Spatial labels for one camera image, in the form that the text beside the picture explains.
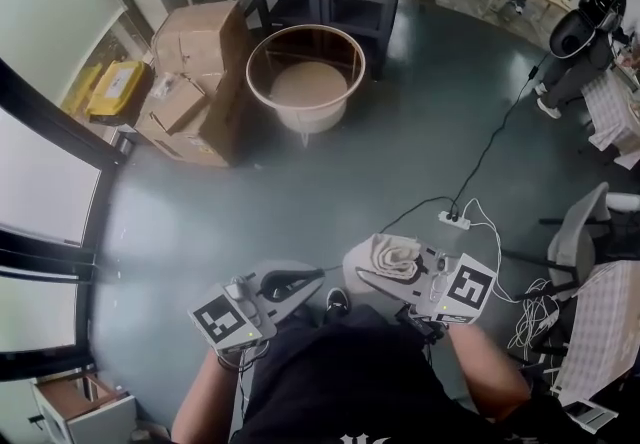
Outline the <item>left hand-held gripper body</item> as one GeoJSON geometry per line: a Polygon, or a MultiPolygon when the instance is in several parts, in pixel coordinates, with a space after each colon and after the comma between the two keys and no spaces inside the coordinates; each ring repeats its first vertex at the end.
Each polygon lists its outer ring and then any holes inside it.
{"type": "Polygon", "coordinates": [[[280,284],[276,273],[233,277],[215,284],[189,316],[218,355],[266,344],[277,334],[271,304],[280,284]]]}

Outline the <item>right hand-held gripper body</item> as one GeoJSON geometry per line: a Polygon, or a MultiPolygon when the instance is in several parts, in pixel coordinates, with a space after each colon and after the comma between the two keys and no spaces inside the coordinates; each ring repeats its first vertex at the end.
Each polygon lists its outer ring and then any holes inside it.
{"type": "MultiPolygon", "coordinates": [[[[412,305],[413,312],[439,323],[475,322],[494,286],[495,272],[467,254],[454,256],[431,247],[424,247],[419,254],[428,273],[419,279],[419,301],[412,305]]],[[[414,271],[412,264],[407,278],[414,271]]]]}

